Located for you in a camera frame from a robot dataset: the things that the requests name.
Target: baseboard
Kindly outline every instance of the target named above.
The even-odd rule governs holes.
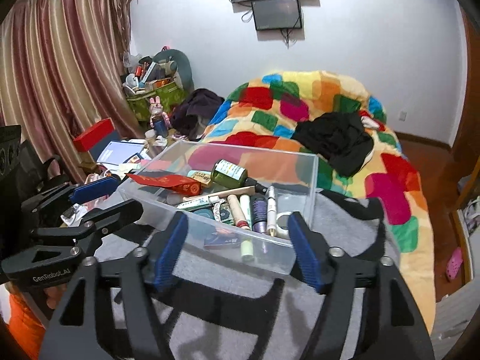
[[[439,140],[436,140],[436,139],[419,137],[417,135],[407,134],[406,132],[395,131],[395,134],[397,135],[398,139],[409,140],[410,142],[418,142],[418,143],[423,143],[425,145],[441,147],[442,149],[448,150],[448,152],[452,151],[452,148],[448,143],[440,142]]]

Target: transparent plastic box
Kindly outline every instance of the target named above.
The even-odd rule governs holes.
[[[308,225],[314,213],[318,157],[314,154],[234,146],[217,143],[178,141],[157,155],[136,174],[160,177],[165,171],[186,175],[191,170],[211,171],[215,162],[225,159],[244,167],[248,176],[262,185],[275,186],[277,213],[300,211]],[[216,190],[227,188],[216,185]],[[172,203],[181,199],[175,192],[159,187],[140,185],[129,179],[117,191],[124,199],[136,199],[143,205],[142,223],[163,230],[178,209]],[[186,243],[198,249],[237,263],[247,263],[281,274],[289,274],[295,262],[295,251],[289,240],[270,237],[230,226],[193,212],[183,211],[189,218]],[[205,250],[204,241],[218,231],[235,233],[239,240],[251,240],[254,260],[243,262],[239,247]]]

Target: hand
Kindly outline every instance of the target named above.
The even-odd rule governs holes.
[[[47,296],[46,305],[51,309],[55,309],[62,299],[63,293],[67,290],[67,284],[60,284],[56,287],[45,288],[44,292]]]

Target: green fabric box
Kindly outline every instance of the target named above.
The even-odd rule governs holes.
[[[163,110],[169,114],[175,105],[185,100],[187,93],[181,90],[177,84],[171,82],[154,91],[142,93],[135,97],[127,97],[128,105],[139,122],[150,120],[150,98],[155,98],[155,96],[160,96]]]

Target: colorful blanket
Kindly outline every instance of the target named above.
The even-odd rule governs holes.
[[[339,176],[320,157],[317,187],[353,198],[381,199],[402,252],[400,271],[431,332],[435,317],[434,244],[420,177],[402,154],[395,133],[383,125],[386,114],[381,103],[362,84],[325,71],[283,72],[254,79],[229,95],[202,141],[309,152],[290,139],[297,122],[332,111],[369,115],[381,128],[366,129],[374,141],[373,157],[352,177]],[[259,164],[261,169],[266,166],[269,164]],[[291,182],[295,164],[291,172],[284,173],[289,178],[284,181]]]

